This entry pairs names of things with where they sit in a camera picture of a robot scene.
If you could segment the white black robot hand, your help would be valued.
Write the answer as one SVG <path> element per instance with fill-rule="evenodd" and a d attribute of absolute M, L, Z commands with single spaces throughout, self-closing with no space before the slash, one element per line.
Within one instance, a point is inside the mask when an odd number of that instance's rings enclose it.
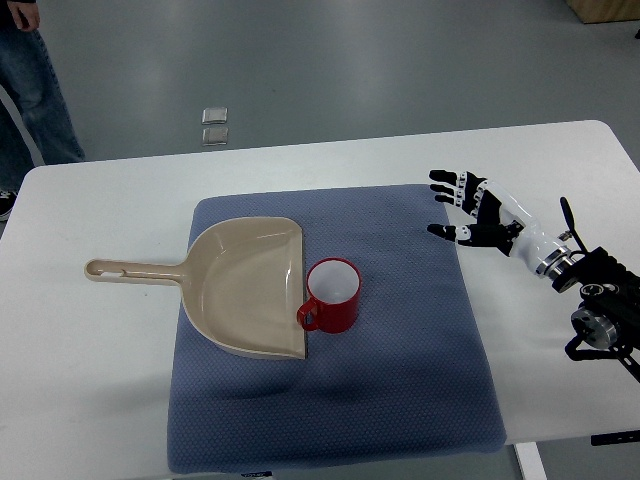
<path fill-rule="evenodd" d="M 495 248 L 518 258 L 529 271 L 546 276 L 568 248 L 546 234 L 540 222 L 502 186 L 471 172 L 432 170 L 435 200 L 450 204 L 472 218 L 462 226 L 430 224 L 427 231 L 442 239 L 474 248 Z"/>

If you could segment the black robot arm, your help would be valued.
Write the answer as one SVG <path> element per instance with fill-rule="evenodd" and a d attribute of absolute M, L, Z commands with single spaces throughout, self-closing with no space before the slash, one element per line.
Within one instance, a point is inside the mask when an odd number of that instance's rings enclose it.
<path fill-rule="evenodd" d="M 633 353 L 639 349 L 639 276 L 604 248 L 587 249 L 576 231 L 569 201 L 562 197 L 560 206 L 567 225 L 560 239 L 572 238 L 578 248 L 560 244 L 537 272 L 549 278 L 559 293 L 579 287 L 581 302 L 570 317 L 575 336 L 565 353 L 576 362 L 616 360 L 638 379 L 639 361 Z"/>

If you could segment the bystander bare hand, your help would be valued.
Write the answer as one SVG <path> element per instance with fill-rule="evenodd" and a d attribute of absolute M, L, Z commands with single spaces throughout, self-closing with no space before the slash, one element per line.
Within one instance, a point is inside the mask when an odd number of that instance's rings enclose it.
<path fill-rule="evenodd" d="M 7 7 L 18 30 L 32 32 L 39 29 L 40 12 L 35 1 L 8 1 Z"/>

